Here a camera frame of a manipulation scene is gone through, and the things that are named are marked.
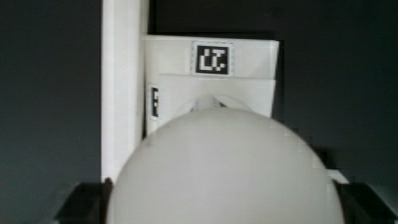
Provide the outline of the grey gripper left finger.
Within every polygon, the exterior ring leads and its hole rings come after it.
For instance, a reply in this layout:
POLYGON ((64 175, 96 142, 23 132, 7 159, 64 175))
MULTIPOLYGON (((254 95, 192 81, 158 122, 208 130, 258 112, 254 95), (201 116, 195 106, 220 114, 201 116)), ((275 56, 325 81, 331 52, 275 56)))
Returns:
POLYGON ((80 182, 68 195, 66 202, 55 213, 57 224, 105 224, 112 179, 103 182, 80 182))

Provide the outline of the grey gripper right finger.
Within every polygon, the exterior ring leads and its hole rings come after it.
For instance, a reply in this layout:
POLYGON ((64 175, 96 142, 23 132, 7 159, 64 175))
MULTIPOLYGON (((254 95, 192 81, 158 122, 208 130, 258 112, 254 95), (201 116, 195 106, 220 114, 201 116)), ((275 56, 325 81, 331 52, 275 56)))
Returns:
POLYGON ((364 182, 350 182, 341 172, 327 170, 338 188, 347 224, 398 224, 393 212, 375 190, 364 182))

